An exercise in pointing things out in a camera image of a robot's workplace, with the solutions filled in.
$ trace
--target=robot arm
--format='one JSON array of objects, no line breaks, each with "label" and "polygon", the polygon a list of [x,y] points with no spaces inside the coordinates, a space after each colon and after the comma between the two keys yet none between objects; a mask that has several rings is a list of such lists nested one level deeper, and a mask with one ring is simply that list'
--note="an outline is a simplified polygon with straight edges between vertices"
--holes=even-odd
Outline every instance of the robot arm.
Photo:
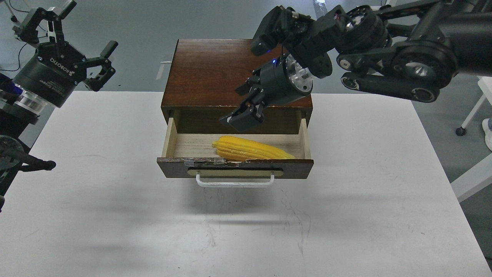
[{"label": "robot arm", "polygon": [[[2,196],[18,171],[51,170],[56,165],[29,155],[34,142],[20,139],[37,123],[43,109],[61,107],[80,82],[99,91],[116,72],[108,59],[118,46],[116,41],[110,41],[96,58],[86,58],[65,41],[62,19],[75,5],[70,0],[62,9],[34,8],[19,27],[12,28],[16,38],[36,53],[13,79],[0,74],[0,209]],[[49,42],[45,43],[39,43],[36,30],[42,20],[48,22]],[[99,74],[87,78],[87,68],[97,66],[101,66]]]},{"label": "robot arm", "polygon": [[[259,56],[277,44],[288,53],[253,71],[236,89],[245,99],[224,125],[244,131],[264,120],[262,110],[286,104],[312,91],[312,79],[331,75],[327,51],[349,71],[342,84],[358,90],[420,102],[433,102],[458,73],[492,74],[492,1],[422,0],[373,11],[336,6],[318,20],[282,6],[272,9],[256,31],[251,51]],[[388,20],[417,15],[416,25]],[[407,40],[392,43],[396,36]]]}]

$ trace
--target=caster wheel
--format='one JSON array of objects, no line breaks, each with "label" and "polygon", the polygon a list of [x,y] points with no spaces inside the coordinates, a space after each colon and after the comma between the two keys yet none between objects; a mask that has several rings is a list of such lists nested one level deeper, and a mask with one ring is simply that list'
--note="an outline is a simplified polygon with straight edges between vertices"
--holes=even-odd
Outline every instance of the caster wheel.
[{"label": "caster wheel", "polygon": [[466,135],[466,129],[463,128],[463,127],[456,128],[456,132],[455,133],[456,133],[456,135],[458,135],[460,137],[461,136],[464,136],[464,135]]}]

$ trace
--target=shoe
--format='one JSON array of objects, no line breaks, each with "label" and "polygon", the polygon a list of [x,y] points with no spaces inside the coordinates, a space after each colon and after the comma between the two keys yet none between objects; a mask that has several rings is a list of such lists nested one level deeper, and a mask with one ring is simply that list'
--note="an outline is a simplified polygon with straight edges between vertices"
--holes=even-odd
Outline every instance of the shoe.
[{"label": "shoe", "polygon": [[482,121],[482,128],[485,132],[485,144],[492,151],[492,118],[487,118]]}]

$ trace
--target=white table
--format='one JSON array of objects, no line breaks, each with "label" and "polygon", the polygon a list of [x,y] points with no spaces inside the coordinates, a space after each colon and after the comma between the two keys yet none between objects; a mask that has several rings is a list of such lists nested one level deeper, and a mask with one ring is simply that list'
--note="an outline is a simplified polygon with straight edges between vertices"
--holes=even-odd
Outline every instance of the white table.
[{"label": "white table", "polygon": [[161,93],[74,92],[0,214],[2,276],[492,276],[409,101],[313,95],[314,167],[166,179]]}]

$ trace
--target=gray floor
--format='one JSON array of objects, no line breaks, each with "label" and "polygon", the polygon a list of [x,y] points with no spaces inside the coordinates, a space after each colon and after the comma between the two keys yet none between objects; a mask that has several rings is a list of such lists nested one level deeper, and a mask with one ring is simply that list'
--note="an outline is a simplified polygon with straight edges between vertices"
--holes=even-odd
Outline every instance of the gray floor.
[{"label": "gray floor", "polygon": [[[61,6],[63,0],[28,0],[33,7]],[[163,91],[176,41],[179,38],[251,38],[262,17],[275,5],[292,6],[298,12],[317,18],[322,9],[313,0],[198,0],[198,1],[130,1],[85,0],[63,21],[65,39],[87,57],[98,56],[109,40],[120,43],[111,60],[117,74],[104,86],[108,91]],[[379,5],[379,0],[330,1],[328,9],[341,4],[348,11],[361,4]],[[17,9],[27,9],[21,0],[12,0]],[[16,12],[19,19],[25,14]],[[17,53],[23,43],[13,38],[4,3],[0,3],[0,69],[17,67]],[[415,19],[399,23],[409,24]],[[21,64],[34,54],[26,46],[21,53]],[[332,60],[337,56],[331,51]],[[333,76],[314,82],[313,92],[347,92],[339,77],[344,71],[334,67]],[[481,121],[492,117],[492,107],[485,104],[470,124],[464,137],[455,135],[469,111],[481,95],[477,77],[459,74],[441,90],[438,100],[431,104],[414,103],[434,149],[450,181],[455,180],[473,165],[490,154],[484,143]],[[482,247],[489,257],[491,242],[491,186],[462,203],[463,211]]]}]

